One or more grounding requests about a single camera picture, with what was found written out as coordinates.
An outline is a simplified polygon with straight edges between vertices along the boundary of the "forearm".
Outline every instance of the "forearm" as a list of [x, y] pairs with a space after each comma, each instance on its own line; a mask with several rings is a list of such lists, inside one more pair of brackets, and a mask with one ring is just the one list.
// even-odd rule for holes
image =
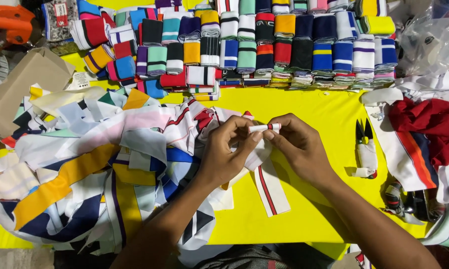
[[197, 176], [180, 196], [150, 220], [120, 252], [111, 269], [162, 268], [193, 214], [212, 191]]
[[354, 240], [377, 268], [440, 268], [430, 252], [334, 172], [316, 186], [335, 208]]

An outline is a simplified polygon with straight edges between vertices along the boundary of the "cardboard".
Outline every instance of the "cardboard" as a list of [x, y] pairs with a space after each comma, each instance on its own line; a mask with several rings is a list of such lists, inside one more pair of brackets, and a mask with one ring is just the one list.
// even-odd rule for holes
[[0, 139], [18, 129], [12, 121], [22, 98], [30, 96], [31, 85], [38, 83], [42, 89], [61, 91], [74, 70], [75, 66], [47, 48], [30, 50], [0, 85]]

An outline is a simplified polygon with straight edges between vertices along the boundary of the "red stripe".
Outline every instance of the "red stripe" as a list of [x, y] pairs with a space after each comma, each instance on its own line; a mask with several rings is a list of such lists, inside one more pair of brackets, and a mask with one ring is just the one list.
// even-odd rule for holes
[[424, 183], [424, 185], [428, 189], [436, 188], [437, 186], [432, 181], [429, 170], [425, 166], [425, 160], [422, 157], [422, 152], [412, 135], [409, 132], [395, 132], [395, 134], [399, 138], [402, 146], [404, 146], [404, 149], [407, 151], [408, 156], [412, 160], [420, 181], [422, 181], [422, 183]]
[[188, 112], [188, 111], [190, 111], [190, 109], [189, 109], [189, 108], [185, 108], [185, 109], [183, 110], [183, 113], [181, 113], [181, 115], [178, 117], [178, 119], [176, 119], [175, 121], [169, 121], [168, 124], [167, 124], [166, 126], [170, 126], [170, 125], [178, 125], [178, 124], [180, 124], [181, 120], [182, 120], [183, 118], [185, 118], [185, 113]]
[[266, 199], [268, 199], [269, 207], [271, 208], [271, 212], [273, 215], [277, 215], [276, 208], [274, 208], [273, 200], [271, 200], [271, 196], [269, 195], [268, 187], [266, 186], [266, 182], [264, 182], [263, 171], [261, 170], [261, 166], [257, 167], [259, 172], [259, 180], [261, 180], [261, 185], [263, 186], [264, 194], [266, 195]]

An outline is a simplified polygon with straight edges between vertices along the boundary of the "fingernail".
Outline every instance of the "fingernail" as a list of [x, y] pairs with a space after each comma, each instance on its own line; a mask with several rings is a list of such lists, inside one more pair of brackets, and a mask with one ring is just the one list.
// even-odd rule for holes
[[273, 132], [271, 132], [271, 131], [264, 132], [264, 138], [266, 138], [268, 140], [272, 140], [274, 138]]
[[263, 132], [257, 131], [257, 132], [253, 132], [251, 134], [251, 138], [255, 141], [255, 142], [259, 142], [259, 140], [261, 140], [261, 138], [263, 138]]

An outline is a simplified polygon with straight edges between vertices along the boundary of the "clear plastic bag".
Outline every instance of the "clear plastic bag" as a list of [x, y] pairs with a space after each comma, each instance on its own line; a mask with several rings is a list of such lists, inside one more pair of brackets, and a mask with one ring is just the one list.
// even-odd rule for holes
[[432, 0], [400, 37], [403, 57], [397, 68], [405, 76], [443, 74], [449, 70], [449, 0]]

